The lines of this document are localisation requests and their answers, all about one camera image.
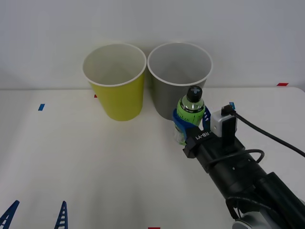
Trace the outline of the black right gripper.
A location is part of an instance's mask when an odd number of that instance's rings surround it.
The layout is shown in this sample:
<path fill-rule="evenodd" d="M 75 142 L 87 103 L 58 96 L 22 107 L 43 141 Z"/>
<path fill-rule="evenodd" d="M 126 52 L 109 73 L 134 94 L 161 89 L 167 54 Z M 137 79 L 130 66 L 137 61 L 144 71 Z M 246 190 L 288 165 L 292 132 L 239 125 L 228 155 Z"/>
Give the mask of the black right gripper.
<path fill-rule="evenodd" d="M 176 108 L 173 111 L 173 122 L 179 135 L 176 140 L 186 143 L 185 155 L 196 158 L 206 172 L 218 162 L 227 160 L 229 155 L 245 149 L 235 134 L 218 137 L 210 131 L 210 121 L 211 113 L 207 107 L 202 118 L 203 130 L 199 129 L 199 109 Z"/>

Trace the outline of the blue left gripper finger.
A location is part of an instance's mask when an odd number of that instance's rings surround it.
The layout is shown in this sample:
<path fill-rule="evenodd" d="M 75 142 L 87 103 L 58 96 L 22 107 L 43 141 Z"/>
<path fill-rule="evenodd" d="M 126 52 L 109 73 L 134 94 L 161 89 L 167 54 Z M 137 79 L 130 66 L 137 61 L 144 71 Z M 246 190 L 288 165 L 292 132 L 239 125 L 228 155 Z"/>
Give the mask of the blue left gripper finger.
<path fill-rule="evenodd" d="M 54 229 L 68 229 L 68 212 L 66 201 L 62 202 Z"/>
<path fill-rule="evenodd" d="M 19 201 L 15 200 L 12 205 L 5 211 L 5 213 L 0 218 L 0 229 L 9 229 L 14 214 L 19 205 Z"/>

